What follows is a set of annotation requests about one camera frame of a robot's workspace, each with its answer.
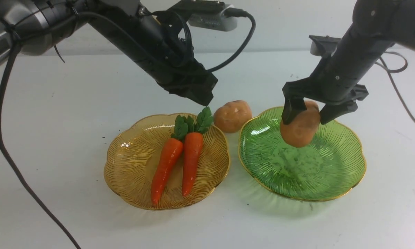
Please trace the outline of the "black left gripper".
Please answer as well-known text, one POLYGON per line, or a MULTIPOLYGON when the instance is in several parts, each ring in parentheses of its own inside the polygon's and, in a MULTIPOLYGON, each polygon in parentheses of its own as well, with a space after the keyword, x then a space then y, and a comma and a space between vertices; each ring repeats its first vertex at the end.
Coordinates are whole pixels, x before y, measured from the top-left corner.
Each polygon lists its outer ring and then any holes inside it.
POLYGON ((152 14, 135 17, 135 63, 170 94, 207 106, 217 77, 194 58, 190 30, 175 14, 169 23, 152 14))

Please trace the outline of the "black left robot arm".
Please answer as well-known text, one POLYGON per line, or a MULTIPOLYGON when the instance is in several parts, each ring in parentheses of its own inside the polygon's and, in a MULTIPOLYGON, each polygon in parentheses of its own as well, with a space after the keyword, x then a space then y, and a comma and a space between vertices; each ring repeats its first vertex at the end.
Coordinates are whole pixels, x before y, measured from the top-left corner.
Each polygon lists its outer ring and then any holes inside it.
POLYGON ((217 77, 178 37, 184 19, 159 21, 139 0, 0 0, 0 65, 14 44, 39 56, 90 24, 170 94, 207 106, 217 77))

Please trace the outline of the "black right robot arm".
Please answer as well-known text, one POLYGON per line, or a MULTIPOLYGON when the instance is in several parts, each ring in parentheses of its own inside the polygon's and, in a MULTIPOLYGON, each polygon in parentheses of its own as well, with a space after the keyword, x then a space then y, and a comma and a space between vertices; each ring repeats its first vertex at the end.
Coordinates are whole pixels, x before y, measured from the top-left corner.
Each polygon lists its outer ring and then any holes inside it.
POLYGON ((368 96, 359 81, 394 44, 415 51, 415 0, 358 0, 342 38, 310 35, 311 53, 321 57, 309 77, 283 87, 284 124, 306 110, 304 98, 324 103, 320 123, 355 112, 368 96))

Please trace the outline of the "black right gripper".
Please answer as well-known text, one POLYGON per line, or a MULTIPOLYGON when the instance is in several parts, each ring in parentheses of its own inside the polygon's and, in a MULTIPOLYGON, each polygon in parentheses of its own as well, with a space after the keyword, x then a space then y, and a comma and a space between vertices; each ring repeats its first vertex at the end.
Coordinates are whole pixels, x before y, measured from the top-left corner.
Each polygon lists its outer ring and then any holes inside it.
POLYGON ((355 112, 355 100, 364 100, 369 92, 358 82, 367 72, 369 63, 351 50, 341 39, 334 54, 320 59, 309 77, 287 82, 283 87, 285 105, 281 115, 283 124, 289 125, 307 110, 304 98, 326 104, 320 110, 320 123, 325 125, 340 116, 355 112))

